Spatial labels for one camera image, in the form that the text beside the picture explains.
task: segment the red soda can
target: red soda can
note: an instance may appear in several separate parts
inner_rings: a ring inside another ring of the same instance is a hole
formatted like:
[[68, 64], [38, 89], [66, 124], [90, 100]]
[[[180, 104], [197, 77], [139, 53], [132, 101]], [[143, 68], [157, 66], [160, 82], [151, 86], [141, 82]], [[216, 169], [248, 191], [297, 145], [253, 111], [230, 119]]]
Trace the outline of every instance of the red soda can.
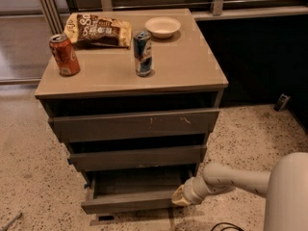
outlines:
[[67, 35], [54, 35], [49, 40], [49, 47], [55, 57], [61, 75], [71, 76], [80, 71], [78, 59]]

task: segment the blue soda can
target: blue soda can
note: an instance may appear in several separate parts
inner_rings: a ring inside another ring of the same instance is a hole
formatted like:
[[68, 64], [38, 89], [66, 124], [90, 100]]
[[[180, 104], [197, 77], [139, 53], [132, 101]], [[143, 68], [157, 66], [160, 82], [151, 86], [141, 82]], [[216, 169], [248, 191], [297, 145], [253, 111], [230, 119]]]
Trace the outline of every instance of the blue soda can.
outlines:
[[149, 32], [139, 31], [134, 34], [134, 55], [137, 75], [149, 75], [152, 70], [152, 41]]

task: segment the bottom drawer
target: bottom drawer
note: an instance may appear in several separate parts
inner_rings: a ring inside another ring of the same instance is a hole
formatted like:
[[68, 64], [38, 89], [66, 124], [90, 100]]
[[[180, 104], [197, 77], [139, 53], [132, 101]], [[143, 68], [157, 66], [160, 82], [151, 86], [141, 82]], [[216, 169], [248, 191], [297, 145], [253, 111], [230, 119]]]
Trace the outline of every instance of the bottom drawer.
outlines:
[[82, 208], [87, 214], [104, 214], [173, 207], [173, 193], [192, 176], [192, 170], [194, 166], [96, 172], [92, 195]]

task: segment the floor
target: floor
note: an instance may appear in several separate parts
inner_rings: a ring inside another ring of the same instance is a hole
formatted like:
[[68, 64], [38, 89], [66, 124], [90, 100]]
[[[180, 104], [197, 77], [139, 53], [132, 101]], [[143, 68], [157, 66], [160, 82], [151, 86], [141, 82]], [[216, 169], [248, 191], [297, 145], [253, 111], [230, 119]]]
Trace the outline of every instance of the floor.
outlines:
[[[36, 87], [0, 88], [0, 226], [19, 211], [9, 230], [211, 230], [228, 221], [244, 230], [262, 230], [265, 199], [242, 190], [210, 196], [199, 206], [115, 214], [95, 222], [80, 202], [84, 180], [69, 166], [65, 147], [47, 125], [34, 97]], [[284, 155], [308, 152], [308, 138], [289, 111], [271, 105], [221, 109], [208, 141], [204, 165], [218, 162], [238, 169], [271, 170]]]

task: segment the drawer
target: drawer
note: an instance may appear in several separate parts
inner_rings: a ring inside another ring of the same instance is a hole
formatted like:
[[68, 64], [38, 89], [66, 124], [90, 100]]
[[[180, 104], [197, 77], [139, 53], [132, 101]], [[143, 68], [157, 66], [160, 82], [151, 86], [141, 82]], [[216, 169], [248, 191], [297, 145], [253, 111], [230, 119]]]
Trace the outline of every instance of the drawer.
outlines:
[[50, 117], [48, 123], [60, 142], [78, 142], [204, 134], [217, 118], [217, 109], [194, 109]]
[[205, 145], [72, 154], [77, 171], [199, 164]]
[[188, 166], [101, 171], [81, 205], [87, 214], [174, 207], [173, 193], [190, 177]]

